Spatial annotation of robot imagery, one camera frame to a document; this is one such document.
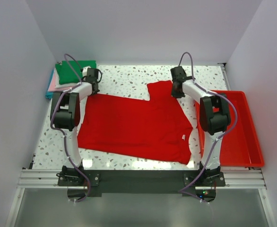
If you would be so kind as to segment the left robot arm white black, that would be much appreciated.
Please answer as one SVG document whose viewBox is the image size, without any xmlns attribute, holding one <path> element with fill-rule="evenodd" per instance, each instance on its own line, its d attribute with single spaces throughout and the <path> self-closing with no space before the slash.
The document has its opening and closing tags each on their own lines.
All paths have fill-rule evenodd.
<svg viewBox="0 0 277 227">
<path fill-rule="evenodd" d="M 60 131 L 63 137 L 65 164 L 67 168 L 80 168 L 82 158 L 79 153 L 77 129 L 81 120 L 80 102 L 99 92 L 102 72 L 96 68 L 84 67 L 82 79 L 75 86 L 56 91 L 51 102 L 50 127 Z"/>
</svg>

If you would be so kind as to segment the red t shirt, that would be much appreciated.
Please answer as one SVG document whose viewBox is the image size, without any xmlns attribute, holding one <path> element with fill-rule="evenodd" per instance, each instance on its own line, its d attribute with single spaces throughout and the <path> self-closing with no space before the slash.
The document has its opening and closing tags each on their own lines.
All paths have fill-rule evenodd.
<svg viewBox="0 0 277 227">
<path fill-rule="evenodd" d="M 103 94 L 88 97 L 78 146 L 188 164 L 193 127 L 171 96 L 172 82 L 149 83 L 147 89 L 148 101 Z"/>
</svg>

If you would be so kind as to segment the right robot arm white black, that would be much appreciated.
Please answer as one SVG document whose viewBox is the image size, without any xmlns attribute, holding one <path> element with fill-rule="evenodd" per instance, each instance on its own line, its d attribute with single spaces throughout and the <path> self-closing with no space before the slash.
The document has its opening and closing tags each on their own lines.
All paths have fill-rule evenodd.
<svg viewBox="0 0 277 227">
<path fill-rule="evenodd" d="M 172 96 L 181 98 L 190 96 L 199 104 L 199 125 L 204 131 L 204 150 L 198 173 L 201 185 L 208 186 L 214 179 L 214 173 L 220 167 L 220 152 L 223 137 L 231 123 L 229 103 L 226 95 L 198 85 L 192 76 L 187 76 L 181 66 L 170 69 L 172 76 Z"/>
</svg>

